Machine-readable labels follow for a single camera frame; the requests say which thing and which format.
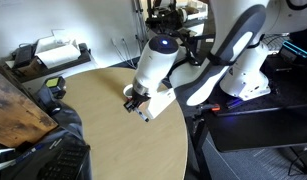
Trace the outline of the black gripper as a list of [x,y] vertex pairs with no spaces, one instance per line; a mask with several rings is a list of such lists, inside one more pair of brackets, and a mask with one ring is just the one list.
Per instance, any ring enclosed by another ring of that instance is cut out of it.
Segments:
[[132,94],[132,98],[130,100],[127,100],[123,104],[123,106],[128,112],[131,112],[137,109],[142,103],[148,101],[149,99],[150,97],[147,93],[145,93],[144,95],[140,95],[137,92],[134,92]]

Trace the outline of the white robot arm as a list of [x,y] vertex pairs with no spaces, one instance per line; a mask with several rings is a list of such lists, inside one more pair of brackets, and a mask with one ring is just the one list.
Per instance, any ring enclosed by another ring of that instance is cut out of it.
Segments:
[[195,106],[213,88],[243,101],[271,92],[260,71],[268,55],[265,34],[293,33],[307,28],[307,0],[209,0],[215,39],[201,63],[178,61],[179,45],[166,34],[152,37],[141,54],[124,108],[144,120],[156,118],[172,101]]

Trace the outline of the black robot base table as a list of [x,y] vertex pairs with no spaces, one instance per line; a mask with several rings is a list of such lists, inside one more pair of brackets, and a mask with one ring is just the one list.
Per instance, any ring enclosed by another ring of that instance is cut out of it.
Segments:
[[307,174],[307,65],[270,58],[260,71],[272,92],[242,101],[215,87],[209,97],[220,105],[202,112],[202,138],[211,136],[219,152],[290,147],[296,158],[291,177]]

